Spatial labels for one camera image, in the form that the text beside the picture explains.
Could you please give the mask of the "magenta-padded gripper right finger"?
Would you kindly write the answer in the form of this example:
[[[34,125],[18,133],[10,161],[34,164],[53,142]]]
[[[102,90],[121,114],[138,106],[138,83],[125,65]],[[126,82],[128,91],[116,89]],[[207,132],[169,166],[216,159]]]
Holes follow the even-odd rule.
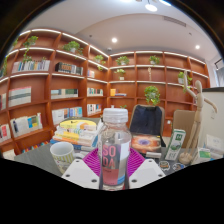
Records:
[[[165,176],[153,159],[145,159],[134,149],[130,149],[127,161],[127,189],[136,189],[146,186]]]

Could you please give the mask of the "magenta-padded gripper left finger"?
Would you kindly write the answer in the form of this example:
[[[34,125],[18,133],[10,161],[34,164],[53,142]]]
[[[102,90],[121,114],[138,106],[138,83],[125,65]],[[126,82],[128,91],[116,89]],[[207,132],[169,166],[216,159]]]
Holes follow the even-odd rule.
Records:
[[[62,178],[84,188],[98,189],[100,172],[98,149],[94,149],[83,159],[75,159],[62,175]]]

